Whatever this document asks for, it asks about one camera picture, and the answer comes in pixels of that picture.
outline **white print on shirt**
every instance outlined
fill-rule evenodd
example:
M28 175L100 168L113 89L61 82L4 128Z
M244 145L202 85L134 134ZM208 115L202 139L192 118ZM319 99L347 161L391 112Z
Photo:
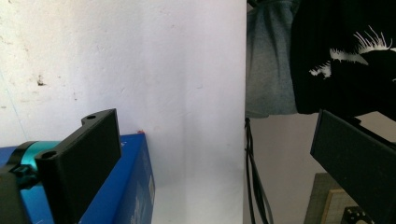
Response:
M391 48L392 46L392 39L390 40L390 43L388 44L384 34L380 33L378 35L371 26L369 26L372 34L367 33L364 31L365 36L359 34L356 32L354 36L359 40L359 44L356 47L355 51L352 53L347 53L343 50L339 49L330 49L330 57L333 60L338 60L339 62L350 62L350 63L361 63L365 65L369 65L366 60L364 60L361 55L363 53L367 53L373 50L392 50L396 52L396 48ZM328 78L332 75L332 68L331 68L331 62L327 61L326 63L315 66L315 68L309 70L309 73L316 77L317 75L322 74L325 78Z

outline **screw hole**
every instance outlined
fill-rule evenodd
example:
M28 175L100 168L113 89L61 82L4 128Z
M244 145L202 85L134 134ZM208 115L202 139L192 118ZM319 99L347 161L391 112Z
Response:
M56 155L56 151L49 151L49 152L44 153L41 156L41 159L49 159L51 157L54 157L55 155Z

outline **wire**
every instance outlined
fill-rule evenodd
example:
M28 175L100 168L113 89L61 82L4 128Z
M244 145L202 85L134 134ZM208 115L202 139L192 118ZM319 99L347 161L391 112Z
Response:
M253 224L256 223L253 211L253 201L251 196L251 185L250 185L250 171L249 171L249 161L251 165L251 176L253 181L253 192L256 199L256 205L259 210L262 222L264 224L274 224L274 218L272 216L272 211L270 204L268 202L267 196L265 195L264 188L262 187L262 181L260 180L260 175L257 170L256 162L254 161L254 151L253 151L253 135L250 129L250 119L245 119L245 129L247 135L247 147L246 147L246 167L247 167L247 196L250 210L250 219Z

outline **blue box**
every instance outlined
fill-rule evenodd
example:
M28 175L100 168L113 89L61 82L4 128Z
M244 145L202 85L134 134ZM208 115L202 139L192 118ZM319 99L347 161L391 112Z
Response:
M122 155L79 223L151 223L155 184L143 133L120 137ZM15 147L0 148L3 166ZM53 223L44 189L21 191L32 223Z

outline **cable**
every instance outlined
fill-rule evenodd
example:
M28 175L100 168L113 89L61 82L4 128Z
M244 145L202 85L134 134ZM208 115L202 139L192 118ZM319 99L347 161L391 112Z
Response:
M246 147L246 167L247 167L247 196L250 210L250 219L252 224L256 223L253 211L253 202L251 196L251 185L250 185L250 171L249 171L249 161L251 165L251 176L253 181L253 192L256 199L256 205L259 210L262 222L264 224L274 224L274 218L272 216L272 211L270 204L268 202L267 196L265 195L264 188L262 187L262 181L260 180L260 175L257 170L256 162L254 161L254 151L253 151L253 135L250 129L250 119L245 119L245 129L247 135L247 147Z

